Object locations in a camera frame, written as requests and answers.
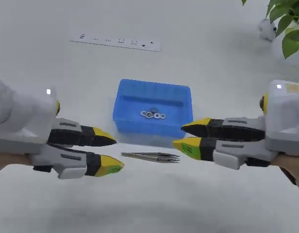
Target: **yellow fingertip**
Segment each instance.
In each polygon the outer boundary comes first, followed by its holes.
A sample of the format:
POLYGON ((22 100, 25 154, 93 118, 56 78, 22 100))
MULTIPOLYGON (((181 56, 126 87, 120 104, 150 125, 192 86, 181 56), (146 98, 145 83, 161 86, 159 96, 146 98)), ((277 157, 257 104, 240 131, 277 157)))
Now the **yellow fingertip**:
POLYGON ((101 168, 95 174, 95 177, 105 176, 110 173, 117 173, 124 167, 124 163, 119 160, 107 156, 101 155, 101 168))
POLYGON ((268 106, 268 93, 264 95, 264 105, 263 105, 263 112, 267 114, 267 106, 268 106))
POLYGON ((60 110, 61 110, 61 104, 60 104, 60 102, 57 100, 57 101, 56 101, 56 114, 58 114, 58 113, 60 112, 60 110))
POLYGON ((201 120, 195 120, 189 124, 183 125, 182 127, 191 126, 191 125, 207 125, 211 120, 212 118, 209 117, 201 120))
POLYGON ((201 160, 200 143, 201 137, 189 137, 173 141, 173 147, 188 155, 189 157, 201 160))
POLYGON ((96 127, 93 127, 93 130, 94 130, 94 133, 95 133, 96 136, 108 137, 108 138, 115 141, 115 139, 109 133, 106 133, 103 130, 101 130, 99 128, 96 128, 96 127))

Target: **green plant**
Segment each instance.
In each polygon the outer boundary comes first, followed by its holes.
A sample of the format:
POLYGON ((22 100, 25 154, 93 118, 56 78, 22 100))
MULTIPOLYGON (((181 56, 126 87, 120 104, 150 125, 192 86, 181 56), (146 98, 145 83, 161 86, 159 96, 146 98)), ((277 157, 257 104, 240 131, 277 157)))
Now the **green plant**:
POLYGON ((270 23, 280 18, 276 37, 285 31, 282 40, 282 51, 286 58, 299 50, 299 29, 287 29, 292 21, 299 24, 299 0, 270 0, 266 17, 269 16, 270 23))

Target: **white tabletop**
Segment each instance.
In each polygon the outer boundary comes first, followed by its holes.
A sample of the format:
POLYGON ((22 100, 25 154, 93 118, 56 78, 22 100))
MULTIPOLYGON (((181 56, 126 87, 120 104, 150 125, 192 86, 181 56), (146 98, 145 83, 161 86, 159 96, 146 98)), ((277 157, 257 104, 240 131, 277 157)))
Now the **white tabletop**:
MULTIPOLYGON (((194 118, 257 117, 272 79, 299 82, 257 25, 267 1, 0 0, 0 78, 28 92, 55 85, 61 117, 117 135, 122 78, 188 85, 194 118), (74 33, 161 40, 150 52, 69 42, 74 33)), ((299 191, 278 168, 235 171, 186 156, 125 163, 117 174, 61 181, 23 166, 0 172, 0 233, 299 233, 299 191)))

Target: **metal tweezers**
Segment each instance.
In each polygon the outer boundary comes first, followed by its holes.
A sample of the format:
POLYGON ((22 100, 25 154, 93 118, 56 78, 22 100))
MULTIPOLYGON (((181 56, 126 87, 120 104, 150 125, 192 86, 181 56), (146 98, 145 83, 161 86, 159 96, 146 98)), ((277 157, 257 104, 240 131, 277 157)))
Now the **metal tweezers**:
POLYGON ((161 152, 121 152, 122 156, 155 161, 159 163, 178 163, 179 155, 161 153, 161 152))

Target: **outlet socket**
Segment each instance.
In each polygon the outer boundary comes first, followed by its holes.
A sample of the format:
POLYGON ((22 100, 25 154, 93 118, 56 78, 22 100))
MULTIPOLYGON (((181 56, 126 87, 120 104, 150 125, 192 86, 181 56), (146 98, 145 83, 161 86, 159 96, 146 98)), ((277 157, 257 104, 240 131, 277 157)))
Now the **outlet socket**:
POLYGON ((98 36, 89 36, 87 34, 78 34, 70 39, 71 42, 81 42, 94 45, 105 45, 112 47, 121 47, 127 49, 161 51, 161 43, 154 40, 138 40, 127 38, 105 38, 98 36))

